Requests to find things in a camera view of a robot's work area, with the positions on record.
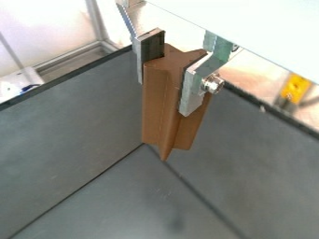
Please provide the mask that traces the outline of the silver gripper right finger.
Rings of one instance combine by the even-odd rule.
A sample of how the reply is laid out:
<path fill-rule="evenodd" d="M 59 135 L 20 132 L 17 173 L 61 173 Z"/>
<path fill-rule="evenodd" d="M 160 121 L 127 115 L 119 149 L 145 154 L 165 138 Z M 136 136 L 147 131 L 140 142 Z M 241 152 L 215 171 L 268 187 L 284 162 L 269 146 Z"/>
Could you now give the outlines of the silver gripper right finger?
<path fill-rule="evenodd" d="M 185 69 L 181 81 L 179 113 L 188 117 L 203 104 L 205 93 L 216 94 L 224 84 L 219 68 L 232 59 L 239 46 L 207 31 L 203 39 L 207 55 Z"/>

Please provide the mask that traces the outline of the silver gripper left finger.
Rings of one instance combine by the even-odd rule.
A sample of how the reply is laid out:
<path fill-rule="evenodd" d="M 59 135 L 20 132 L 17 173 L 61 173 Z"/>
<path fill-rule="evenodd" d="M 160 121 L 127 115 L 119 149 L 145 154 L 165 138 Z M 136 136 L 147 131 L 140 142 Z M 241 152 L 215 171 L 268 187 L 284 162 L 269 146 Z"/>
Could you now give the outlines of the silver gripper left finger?
<path fill-rule="evenodd" d="M 160 28 L 155 28 L 140 35 L 128 16 L 128 0 L 116 0 L 116 6 L 131 34 L 132 50 L 137 57 L 137 78 L 139 83 L 143 84 L 143 64 L 164 56 L 165 32 Z"/>

